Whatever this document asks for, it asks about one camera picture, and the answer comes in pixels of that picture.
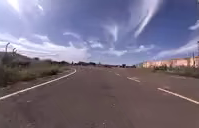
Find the white cloud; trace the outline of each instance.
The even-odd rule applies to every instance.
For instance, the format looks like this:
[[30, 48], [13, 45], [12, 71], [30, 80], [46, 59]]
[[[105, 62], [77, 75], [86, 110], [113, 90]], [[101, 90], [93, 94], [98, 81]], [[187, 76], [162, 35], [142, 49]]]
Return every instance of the white cloud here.
[[138, 2], [139, 1], [135, 1], [135, 4], [130, 8], [130, 27], [138, 26], [134, 34], [136, 38], [143, 32], [145, 27], [157, 13], [163, 0], [141, 0], [140, 4]]
[[14, 10], [20, 13], [20, 5], [18, 0], [7, 0], [7, 2], [14, 8]]
[[102, 45], [98, 41], [90, 40], [88, 42], [90, 43], [89, 45], [90, 45], [91, 48], [104, 48], [104, 45]]
[[135, 53], [140, 53], [140, 52], [147, 52], [147, 51], [150, 51], [152, 49], [154, 49], [155, 46], [154, 45], [150, 45], [148, 47], [144, 46], [144, 45], [140, 45], [139, 48], [137, 49], [134, 49], [133, 52]]
[[44, 14], [39, 0], [7, 0], [7, 2], [20, 16], [25, 15], [25, 13], [33, 14], [37, 10]]
[[110, 55], [115, 55], [115, 56], [123, 56], [126, 54], [128, 51], [127, 50], [115, 50], [114, 48], [110, 48], [108, 51], [103, 52], [104, 54], [110, 54]]
[[112, 36], [113, 42], [116, 42], [118, 40], [118, 31], [119, 27], [116, 24], [111, 24], [111, 25], [104, 25], [103, 26], [108, 33]]
[[43, 41], [42, 44], [37, 44], [26, 38], [15, 38], [9, 34], [0, 33], [0, 51], [5, 49], [7, 42], [11, 42], [8, 48], [9, 51], [16, 48], [18, 53], [29, 57], [39, 57], [56, 61], [86, 61], [90, 57], [86, 47], [76, 48], [71, 42], [69, 46], [57, 45], [50, 41]]
[[176, 49], [170, 49], [170, 50], [164, 50], [159, 52], [154, 59], [159, 59], [163, 57], [171, 57], [174, 55], [183, 55], [183, 54], [189, 54], [192, 52], [196, 52], [198, 50], [198, 42], [199, 41], [199, 36], [191, 39], [186, 43], [185, 45], [176, 48]]
[[81, 39], [80, 35], [77, 33], [74, 33], [74, 32], [64, 32], [63, 35], [64, 36], [72, 36], [74, 38]]
[[199, 20], [196, 21], [196, 23], [189, 27], [189, 30], [197, 30], [199, 29]]
[[104, 48], [104, 46], [101, 43], [94, 43], [90, 45], [91, 48]]
[[38, 35], [38, 34], [35, 34], [34, 37], [44, 41], [44, 42], [47, 42], [49, 41], [48, 37], [47, 36], [42, 36], [42, 35]]

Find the roadside vegetation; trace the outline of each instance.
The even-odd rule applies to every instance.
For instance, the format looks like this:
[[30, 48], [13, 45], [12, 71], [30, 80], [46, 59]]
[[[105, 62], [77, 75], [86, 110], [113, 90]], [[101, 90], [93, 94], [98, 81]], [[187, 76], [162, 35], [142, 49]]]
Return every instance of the roadside vegetation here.
[[16, 53], [0, 53], [0, 86], [39, 77], [57, 75], [67, 70], [67, 62], [31, 59]]
[[170, 74], [175, 74], [175, 75], [180, 75], [180, 76], [199, 78], [199, 68], [195, 68], [195, 67], [184, 67], [184, 66], [167, 67], [166, 65], [164, 65], [164, 66], [154, 67], [152, 71], [165, 72], [165, 73], [170, 73]]

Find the sky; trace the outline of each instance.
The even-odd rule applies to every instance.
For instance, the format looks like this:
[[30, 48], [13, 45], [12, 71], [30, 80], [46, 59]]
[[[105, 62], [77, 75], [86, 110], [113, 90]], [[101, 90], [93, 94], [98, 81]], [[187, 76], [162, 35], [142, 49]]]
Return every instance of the sky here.
[[197, 0], [0, 0], [0, 51], [137, 64], [197, 54]]

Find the dashed lane marking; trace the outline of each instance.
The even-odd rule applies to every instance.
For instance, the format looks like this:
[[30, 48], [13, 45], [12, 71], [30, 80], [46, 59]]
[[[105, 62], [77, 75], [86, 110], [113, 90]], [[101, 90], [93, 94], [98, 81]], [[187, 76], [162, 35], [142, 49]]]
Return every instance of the dashed lane marking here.
[[185, 77], [183, 77], [183, 76], [170, 76], [170, 77], [172, 77], [172, 78], [176, 78], [176, 79], [186, 79]]
[[117, 76], [121, 76], [120, 74], [118, 74], [118, 73], [115, 73], [115, 75], [117, 75]]
[[14, 92], [14, 93], [5, 95], [5, 96], [3, 96], [3, 97], [0, 97], [0, 101], [1, 101], [1, 100], [4, 100], [4, 99], [7, 99], [7, 98], [10, 98], [10, 97], [12, 97], [12, 96], [18, 95], [18, 94], [20, 94], [20, 93], [24, 93], [24, 92], [30, 91], [30, 90], [32, 90], [32, 89], [35, 89], [35, 88], [38, 88], [38, 87], [47, 85], [47, 84], [52, 83], [52, 82], [55, 82], [55, 81], [58, 81], [58, 80], [60, 80], [60, 79], [66, 78], [66, 77], [68, 77], [68, 76], [71, 76], [71, 75], [73, 75], [73, 74], [75, 74], [75, 73], [76, 73], [76, 69], [74, 69], [74, 71], [73, 71], [72, 73], [67, 74], [67, 75], [65, 75], [65, 76], [62, 76], [62, 77], [59, 77], [59, 78], [57, 78], [57, 79], [50, 80], [50, 81], [47, 81], [47, 82], [45, 82], [45, 83], [38, 84], [38, 85], [35, 85], [35, 86], [33, 86], [33, 87], [26, 88], [26, 89], [23, 89], [23, 90], [20, 90], [20, 91], [17, 91], [17, 92]]
[[189, 102], [192, 102], [192, 103], [195, 103], [195, 104], [199, 105], [199, 101], [193, 100], [193, 99], [191, 99], [191, 98], [185, 97], [185, 96], [183, 96], [183, 95], [180, 95], [180, 94], [177, 94], [177, 93], [174, 93], [174, 92], [171, 92], [171, 91], [162, 89], [162, 88], [157, 88], [157, 89], [158, 89], [159, 91], [169, 93], [169, 94], [171, 94], [171, 95], [174, 95], [174, 96], [176, 96], [176, 97], [182, 98], [182, 99], [184, 99], [184, 100], [187, 100], [187, 101], [189, 101]]
[[129, 80], [133, 80], [133, 81], [136, 81], [138, 83], [140, 83], [141, 81], [140, 80], [137, 80], [137, 79], [134, 79], [134, 78], [131, 78], [131, 77], [127, 77]]

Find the road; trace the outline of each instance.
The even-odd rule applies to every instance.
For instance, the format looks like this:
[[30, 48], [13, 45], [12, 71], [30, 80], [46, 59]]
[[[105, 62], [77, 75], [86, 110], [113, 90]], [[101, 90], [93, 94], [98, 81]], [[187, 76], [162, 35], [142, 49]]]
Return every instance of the road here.
[[0, 100], [0, 128], [199, 128], [198, 79], [136, 69], [76, 71]]

